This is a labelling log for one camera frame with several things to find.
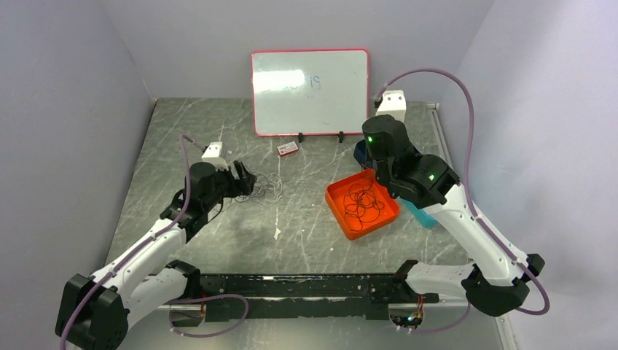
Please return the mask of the orange plastic tray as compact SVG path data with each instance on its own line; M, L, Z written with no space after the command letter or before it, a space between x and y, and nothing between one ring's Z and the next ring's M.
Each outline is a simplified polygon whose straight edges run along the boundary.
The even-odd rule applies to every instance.
M378 184L372 169L330 184L325 200L350 241L391 224L400 213L398 203Z

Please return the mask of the light blue plastic tray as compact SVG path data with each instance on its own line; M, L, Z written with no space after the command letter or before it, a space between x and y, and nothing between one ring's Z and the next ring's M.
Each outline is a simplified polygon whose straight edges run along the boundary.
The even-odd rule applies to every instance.
M422 227L431 229L438 224L438 221L436 221L435 218L427 214L423 209L419 209L413 203L403 199L401 199L401 202Z

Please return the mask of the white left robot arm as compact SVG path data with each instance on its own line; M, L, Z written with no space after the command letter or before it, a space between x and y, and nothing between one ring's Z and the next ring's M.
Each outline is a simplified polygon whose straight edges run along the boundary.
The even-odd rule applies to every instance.
M203 161L188 166L184 187L137 242L89 276L76 274L66 282L55 324L60 347L117 349L159 306L196 301L202 292L199 269L167 259L210 222L210 212L224 199L252 194L256 180L239 160L223 170Z

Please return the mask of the dark navy plastic tray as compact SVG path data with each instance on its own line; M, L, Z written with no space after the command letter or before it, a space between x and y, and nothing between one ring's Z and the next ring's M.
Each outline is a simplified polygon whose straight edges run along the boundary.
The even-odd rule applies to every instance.
M353 157L362 169L374 169L373 158L370 156L364 139L356 143Z

